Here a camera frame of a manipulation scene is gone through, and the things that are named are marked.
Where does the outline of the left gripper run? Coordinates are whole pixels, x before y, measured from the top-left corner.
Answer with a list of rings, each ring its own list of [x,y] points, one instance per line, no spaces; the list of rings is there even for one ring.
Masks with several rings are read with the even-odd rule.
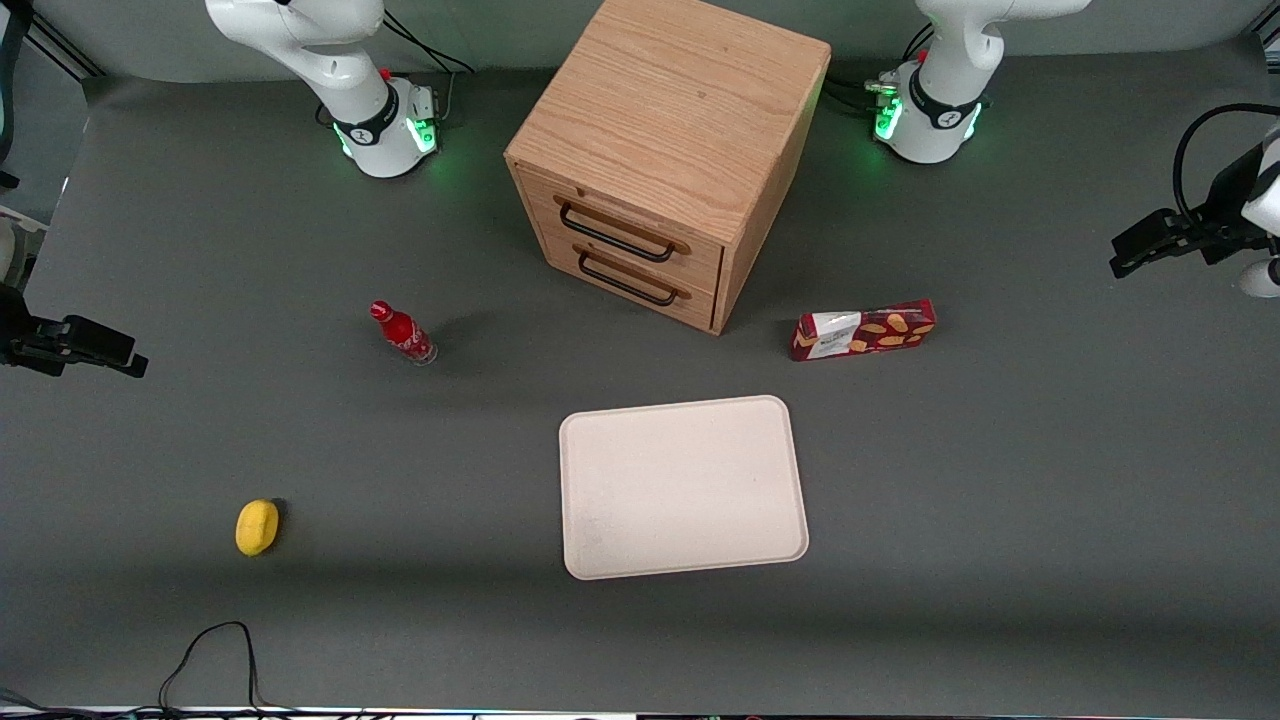
[[[1199,252],[1204,264],[1212,266],[1244,250],[1270,250],[1268,232],[1242,215],[1262,158],[1262,150],[1249,150],[1216,174],[1198,206],[1199,223],[1208,237],[1201,249],[1201,238],[1183,215],[1156,210],[1114,238],[1110,259],[1114,277],[1124,279],[1151,263],[1192,252]]]

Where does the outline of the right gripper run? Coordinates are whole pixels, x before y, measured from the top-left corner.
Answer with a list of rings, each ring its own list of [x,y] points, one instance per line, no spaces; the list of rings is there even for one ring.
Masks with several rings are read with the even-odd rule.
[[[50,352],[52,331],[60,322],[32,315],[24,295],[9,284],[1,286],[1,364],[24,366],[50,377],[60,377],[67,366],[101,366],[142,378],[148,359],[134,354],[134,338],[86,316],[64,318],[65,354]]]

